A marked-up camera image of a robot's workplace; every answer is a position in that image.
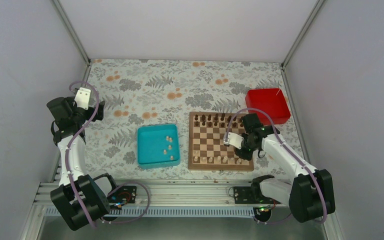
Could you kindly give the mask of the teal plastic tray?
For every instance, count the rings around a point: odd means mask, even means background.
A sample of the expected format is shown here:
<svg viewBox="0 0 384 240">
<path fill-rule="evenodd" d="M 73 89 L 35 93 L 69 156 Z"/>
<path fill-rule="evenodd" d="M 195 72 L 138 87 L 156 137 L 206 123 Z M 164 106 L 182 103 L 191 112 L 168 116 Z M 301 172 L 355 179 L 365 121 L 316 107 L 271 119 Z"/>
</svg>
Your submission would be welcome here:
<svg viewBox="0 0 384 240">
<path fill-rule="evenodd" d="M 173 139 L 170 143 L 166 136 Z M 178 128 L 175 124 L 142 126 L 137 129 L 137 163 L 142 169 L 175 167 L 180 164 Z"/>
</svg>

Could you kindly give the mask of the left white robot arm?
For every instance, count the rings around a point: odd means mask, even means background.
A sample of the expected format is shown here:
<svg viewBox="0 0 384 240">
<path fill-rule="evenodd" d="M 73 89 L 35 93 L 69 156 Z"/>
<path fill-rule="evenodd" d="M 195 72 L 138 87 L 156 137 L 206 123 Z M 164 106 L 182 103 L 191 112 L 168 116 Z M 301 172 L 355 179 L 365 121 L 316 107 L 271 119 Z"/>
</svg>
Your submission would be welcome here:
<svg viewBox="0 0 384 240">
<path fill-rule="evenodd" d="M 76 231 L 110 211 L 109 203 L 119 197 L 119 188 L 111 183 L 101 188 L 86 174 L 86 141 L 83 125 L 104 118 L 105 102 L 96 107 L 78 106 L 75 97 L 57 97 L 47 103 L 54 117 L 53 142 L 61 154 L 61 178 L 50 198 L 68 227 Z"/>
</svg>

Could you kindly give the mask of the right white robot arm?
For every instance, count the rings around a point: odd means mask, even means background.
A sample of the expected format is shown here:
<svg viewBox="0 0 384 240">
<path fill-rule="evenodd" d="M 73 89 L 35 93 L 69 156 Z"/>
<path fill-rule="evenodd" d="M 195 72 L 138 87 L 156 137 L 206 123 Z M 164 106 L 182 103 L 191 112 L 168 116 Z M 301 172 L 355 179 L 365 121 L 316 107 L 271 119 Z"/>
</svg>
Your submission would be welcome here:
<svg viewBox="0 0 384 240">
<path fill-rule="evenodd" d="M 285 171 L 289 182 L 263 175 L 252 180 L 250 195 L 254 202 L 267 199 L 287 206 L 300 223 L 314 220 L 324 223 L 336 210 L 333 179 L 326 169 L 317 169 L 299 156 L 284 140 L 272 119 L 263 125 L 256 113 L 243 116 L 245 132 L 233 133 L 228 128 L 223 136 L 225 146 L 234 147 L 234 153 L 250 161 L 264 152 Z"/>
</svg>

